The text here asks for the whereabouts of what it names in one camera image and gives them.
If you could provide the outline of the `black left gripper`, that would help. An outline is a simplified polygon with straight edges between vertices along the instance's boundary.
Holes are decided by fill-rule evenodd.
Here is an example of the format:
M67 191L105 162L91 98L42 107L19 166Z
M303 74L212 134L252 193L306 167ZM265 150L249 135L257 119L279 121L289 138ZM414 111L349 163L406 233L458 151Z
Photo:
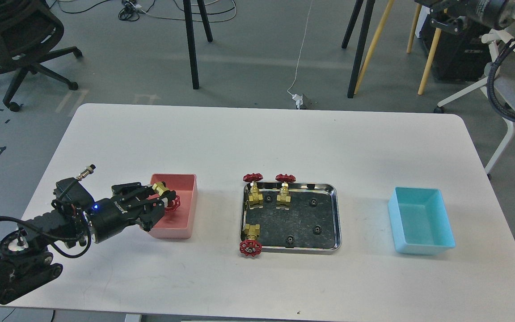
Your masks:
M98 200L87 210L95 243L103 242L131 225L139 225L149 232L165 216L161 200L166 196L164 182L113 185L112 194L112 198Z

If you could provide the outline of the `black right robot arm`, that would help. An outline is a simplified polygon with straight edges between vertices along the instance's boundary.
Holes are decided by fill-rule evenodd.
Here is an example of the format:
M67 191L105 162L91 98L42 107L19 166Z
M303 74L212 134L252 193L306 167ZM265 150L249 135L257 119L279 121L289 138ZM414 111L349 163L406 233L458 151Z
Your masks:
M432 27L454 35L461 34L470 22L496 31L515 24L515 0L418 0L416 3L429 9ZM515 38L507 40L503 51L492 63L486 86L492 108L504 119L515 122L515 112L499 102L494 89L498 68L513 49Z

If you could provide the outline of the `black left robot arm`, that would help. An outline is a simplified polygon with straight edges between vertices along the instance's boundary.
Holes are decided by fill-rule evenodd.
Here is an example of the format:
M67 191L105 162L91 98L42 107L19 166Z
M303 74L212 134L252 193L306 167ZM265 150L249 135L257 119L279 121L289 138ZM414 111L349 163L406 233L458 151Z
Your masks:
M53 210L30 220L0 216L0 222L17 223L17 229L0 241L0 304L5 305L56 279L63 271L52 263L48 246L62 241L70 248L90 248L128 226L149 232L166 210L180 205L175 191L164 182L112 186L112 197L94 200L75 178L56 183Z

